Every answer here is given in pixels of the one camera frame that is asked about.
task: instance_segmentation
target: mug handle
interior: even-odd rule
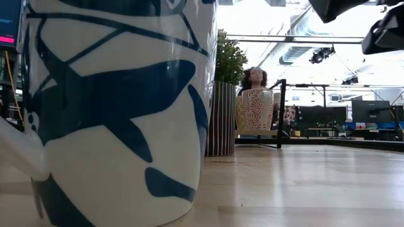
[[[0,153],[34,180],[48,179],[49,168],[42,142],[18,131],[2,117],[0,117]]]

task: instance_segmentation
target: ceiling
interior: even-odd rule
[[[266,0],[239,1],[219,6],[218,26],[231,35],[364,37],[385,15],[380,6],[362,5],[323,24],[308,7],[306,0],[288,0],[286,7],[271,7]],[[360,45],[335,45],[335,55],[311,64],[313,48],[327,45],[241,42],[239,46],[249,59],[244,67],[260,66],[268,72],[270,84],[280,78],[288,83],[341,84],[353,74],[360,84],[404,84],[399,76],[404,73],[404,52],[363,55]]]

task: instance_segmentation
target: curly hair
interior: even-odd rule
[[[241,87],[243,90],[251,89],[250,72],[252,69],[255,69],[255,68],[261,69],[259,67],[251,67],[247,70],[244,70],[244,78],[241,81]],[[261,86],[265,87],[266,83],[268,82],[268,75],[264,70],[262,70],[262,72],[263,72],[263,80],[261,82]]]

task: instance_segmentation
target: green leaves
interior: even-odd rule
[[[244,77],[242,65],[247,63],[243,51],[236,47],[237,41],[227,38],[223,29],[218,31],[215,81],[238,85]]]

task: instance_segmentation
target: black metal frame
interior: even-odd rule
[[[271,140],[273,142],[273,139],[263,139],[261,138],[260,135],[258,135],[258,138],[236,138],[235,143],[236,144],[258,144],[262,146],[267,146],[270,148],[277,148],[280,149],[282,148],[282,142],[283,142],[283,115],[285,111],[285,95],[286,95],[286,79],[280,79],[278,80],[273,86],[271,86],[269,89],[273,89],[276,86],[280,85],[280,106],[279,106],[279,121],[278,121],[278,134],[276,137],[276,146],[271,146],[266,144],[266,141]]]

